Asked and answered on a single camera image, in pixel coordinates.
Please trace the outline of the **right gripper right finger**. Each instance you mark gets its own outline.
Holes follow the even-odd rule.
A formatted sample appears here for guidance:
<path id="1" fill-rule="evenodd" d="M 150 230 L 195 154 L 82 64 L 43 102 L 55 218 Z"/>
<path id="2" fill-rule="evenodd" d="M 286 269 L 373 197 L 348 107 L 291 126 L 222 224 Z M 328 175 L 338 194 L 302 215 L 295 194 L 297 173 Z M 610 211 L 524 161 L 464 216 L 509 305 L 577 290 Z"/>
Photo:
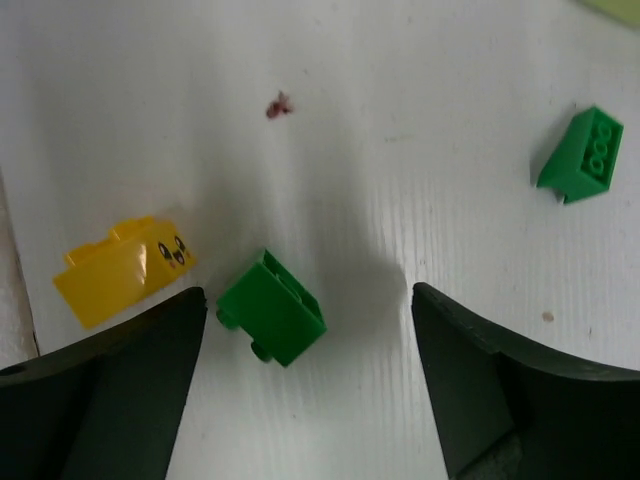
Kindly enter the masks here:
<path id="1" fill-rule="evenodd" d="M 638 371 L 554 350 L 427 283 L 411 313 L 449 478 L 638 478 Z"/>

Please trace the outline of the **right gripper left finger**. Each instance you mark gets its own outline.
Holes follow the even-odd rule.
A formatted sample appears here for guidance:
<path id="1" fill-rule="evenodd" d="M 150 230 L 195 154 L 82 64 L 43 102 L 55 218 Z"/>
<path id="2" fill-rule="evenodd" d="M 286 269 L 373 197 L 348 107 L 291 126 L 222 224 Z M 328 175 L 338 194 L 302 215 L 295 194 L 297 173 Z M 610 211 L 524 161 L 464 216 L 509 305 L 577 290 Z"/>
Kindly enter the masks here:
<path id="1" fill-rule="evenodd" d="M 190 287 L 1 371 L 4 479 L 163 479 L 207 316 Z"/>

